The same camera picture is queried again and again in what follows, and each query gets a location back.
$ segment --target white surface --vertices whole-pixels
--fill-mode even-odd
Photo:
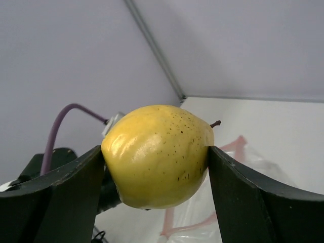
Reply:
[[[324,194],[324,104],[188,98],[181,106],[214,128],[215,145],[243,135],[265,159],[280,165],[301,189]],[[142,211],[126,205],[97,216],[110,243],[155,243],[164,210]]]
[[[324,1],[134,1],[187,96],[324,100]]]
[[[44,151],[71,102],[107,118],[180,104],[123,1],[0,1],[0,184]],[[101,143],[103,128],[72,111],[55,146],[81,155]]]

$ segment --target plastic bag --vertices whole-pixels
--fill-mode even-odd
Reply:
[[[277,164],[263,158],[243,136],[220,149],[272,179],[297,187]],[[158,243],[192,242],[222,242],[209,174],[191,199],[177,207],[166,209],[163,230],[158,240]]]

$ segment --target clear plastic bag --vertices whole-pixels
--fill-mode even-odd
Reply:
[[[243,136],[221,149],[248,167],[287,185],[297,187],[275,163],[263,158]],[[197,193],[183,204],[166,209],[158,243],[221,243],[209,174]]]

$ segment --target fruit skin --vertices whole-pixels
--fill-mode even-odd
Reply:
[[[191,198],[207,174],[209,124],[171,105],[124,116],[101,144],[120,199],[139,209],[165,209]]]

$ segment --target black device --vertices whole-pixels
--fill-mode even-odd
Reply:
[[[215,146],[209,173],[223,243],[324,242],[324,195],[277,182]],[[120,204],[100,146],[30,178],[0,192],[0,242],[90,243],[95,216]]]

